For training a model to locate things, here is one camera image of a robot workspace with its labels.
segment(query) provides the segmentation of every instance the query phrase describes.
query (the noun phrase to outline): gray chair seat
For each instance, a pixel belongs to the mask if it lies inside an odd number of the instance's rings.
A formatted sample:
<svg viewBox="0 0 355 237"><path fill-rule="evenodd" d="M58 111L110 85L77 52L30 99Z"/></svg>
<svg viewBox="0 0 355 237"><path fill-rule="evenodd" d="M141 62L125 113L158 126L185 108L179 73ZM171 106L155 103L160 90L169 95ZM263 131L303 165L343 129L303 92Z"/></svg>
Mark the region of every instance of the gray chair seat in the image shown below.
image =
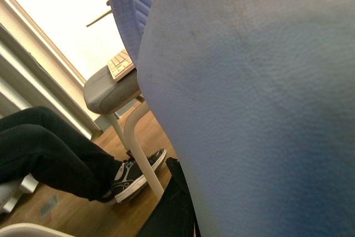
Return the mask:
<svg viewBox="0 0 355 237"><path fill-rule="evenodd" d="M136 69L115 82L109 68L104 66L84 86L85 103L89 110L98 114L112 114L140 93Z"/></svg>

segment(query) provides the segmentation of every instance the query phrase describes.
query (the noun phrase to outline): chair backrest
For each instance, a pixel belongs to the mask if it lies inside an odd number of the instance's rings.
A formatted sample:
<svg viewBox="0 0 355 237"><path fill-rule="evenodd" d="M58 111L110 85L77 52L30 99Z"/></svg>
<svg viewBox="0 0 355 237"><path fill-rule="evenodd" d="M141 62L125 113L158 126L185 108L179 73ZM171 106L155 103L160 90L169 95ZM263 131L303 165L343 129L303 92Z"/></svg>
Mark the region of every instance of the chair backrest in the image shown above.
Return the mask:
<svg viewBox="0 0 355 237"><path fill-rule="evenodd" d="M139 47L153 0L110 0L123 44L137 67Z"/></svg>
<svg viewBox="0 0 355 237"><path fill-rule="evenodd" d="M154 0L141 91L202 236L355 236L355 0Z"/></svg>

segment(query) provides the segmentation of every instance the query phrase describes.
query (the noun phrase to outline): black pants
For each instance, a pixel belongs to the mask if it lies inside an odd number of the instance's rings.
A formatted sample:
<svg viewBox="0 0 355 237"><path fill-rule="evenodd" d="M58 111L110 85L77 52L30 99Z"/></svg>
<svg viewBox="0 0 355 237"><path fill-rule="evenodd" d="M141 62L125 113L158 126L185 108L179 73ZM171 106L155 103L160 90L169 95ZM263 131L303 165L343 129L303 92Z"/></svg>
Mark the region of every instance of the black pants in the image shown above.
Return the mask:
<svg viewBox="0 0 355 237"><path fill-rule="evenodd" d="M48 108L0 119L0 183L31 173L52 188L95 200L120 166Z"/></svg>

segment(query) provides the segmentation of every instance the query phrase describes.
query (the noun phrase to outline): black sneaker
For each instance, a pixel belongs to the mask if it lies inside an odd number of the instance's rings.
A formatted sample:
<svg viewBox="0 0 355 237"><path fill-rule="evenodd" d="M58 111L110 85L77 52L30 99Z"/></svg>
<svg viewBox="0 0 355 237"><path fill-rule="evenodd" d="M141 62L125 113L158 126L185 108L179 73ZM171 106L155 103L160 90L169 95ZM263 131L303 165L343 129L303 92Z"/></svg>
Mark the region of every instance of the black sneaker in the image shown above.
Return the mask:
<svg viewBox="0 0 355 237"><path fill-rule="evenodd" d="M163 164L166 157L166 150L160 149L155 154L148 157L148 161L157 172ZM147 181L139 169L134 159L129 159L122 164L123 174L121 178L112 182L111 193L114 195L117 203L131 200L147 184Z"/></svg>

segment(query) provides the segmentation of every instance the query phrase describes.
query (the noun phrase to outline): keyboard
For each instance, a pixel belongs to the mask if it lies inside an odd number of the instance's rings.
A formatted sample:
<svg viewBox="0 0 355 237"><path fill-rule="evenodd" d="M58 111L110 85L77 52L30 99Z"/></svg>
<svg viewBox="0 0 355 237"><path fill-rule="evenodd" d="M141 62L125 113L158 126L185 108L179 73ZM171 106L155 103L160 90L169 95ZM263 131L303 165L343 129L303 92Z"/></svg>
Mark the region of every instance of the keyboard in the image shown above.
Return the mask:
<svg viewBox="0 0 355 237"><path fill-rule="evenodd" d="M135 68L126 49L123 49L120 53L110 59L107 66L109 67L110 73L115 82L121 80L127 73Z"/></svg>

